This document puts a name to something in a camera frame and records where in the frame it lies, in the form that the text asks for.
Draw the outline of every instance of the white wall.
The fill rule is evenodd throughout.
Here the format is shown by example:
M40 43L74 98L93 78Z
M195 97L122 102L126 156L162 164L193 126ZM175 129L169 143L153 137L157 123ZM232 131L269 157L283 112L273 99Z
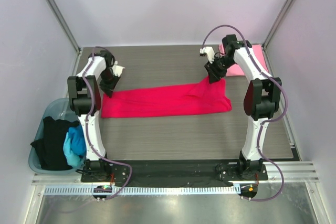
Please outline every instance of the white wall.
M231 24L266 39L285 0L55 0L81 46L200 44ZM222 29L209 42L232 30Z
M46 106L64 97L76 53L45 0L0 6L0 222L22 223L32 192L30 143Z
M302 158L312 160L336 221L336 0L296 0L268 54L289 96Z

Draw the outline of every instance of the red cloth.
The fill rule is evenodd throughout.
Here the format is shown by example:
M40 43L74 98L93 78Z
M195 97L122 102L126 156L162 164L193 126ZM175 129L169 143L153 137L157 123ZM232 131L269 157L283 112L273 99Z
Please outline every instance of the red cloth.
M225 97L225 80L197 84L116 91L104 94L102 118L147 118L169 115L199 115L232 109Z

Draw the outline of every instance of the metal floor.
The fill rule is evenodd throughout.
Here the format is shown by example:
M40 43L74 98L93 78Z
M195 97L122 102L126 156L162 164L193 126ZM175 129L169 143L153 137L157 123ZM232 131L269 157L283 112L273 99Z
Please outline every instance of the metal floor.
M206 58L199 46L142 46L109 48L125 68L116 90L198 83L206 77ZM87 63L85 48L78 70ZM238 158L247 131L243 99L245 77L226 78L230 112L161 118L101 119L101 134L112 159L222 159ZM292 158L283 122L270 125L264 153L270 158Z
M275 194L279 187L279 183L260 184L258 198ZM318 223L305 183L286 183L282 194L268 202L248 202L235 194L120 196L106 202L91 202L70 214L59 212L76 209L87 200L92 200L92 196L44 196L36 223Z

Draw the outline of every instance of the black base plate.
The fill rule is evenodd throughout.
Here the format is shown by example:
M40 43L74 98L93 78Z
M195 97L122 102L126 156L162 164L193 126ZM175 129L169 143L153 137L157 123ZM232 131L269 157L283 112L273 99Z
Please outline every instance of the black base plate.
M153 161L120 161L130 164L133 168L130 187L223 187L232 186L229 180L242 181L230 172L231 178L222 180L218 167L233 167L229 162L234 160L153 160ZM129 175L129 169L124 166L113 165L115 184L122 186ZM260 174L259 180L267 180L267 173Z

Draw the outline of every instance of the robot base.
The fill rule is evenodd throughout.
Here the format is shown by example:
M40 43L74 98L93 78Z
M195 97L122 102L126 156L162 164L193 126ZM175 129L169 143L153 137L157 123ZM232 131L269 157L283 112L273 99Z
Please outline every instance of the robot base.
M268 180L263 160L246 160L240 152L237 164L219 164L216 166L221 181Z
M99 159L97 161L86 160L82 171L81 182L110 182L112 169L109 163Z

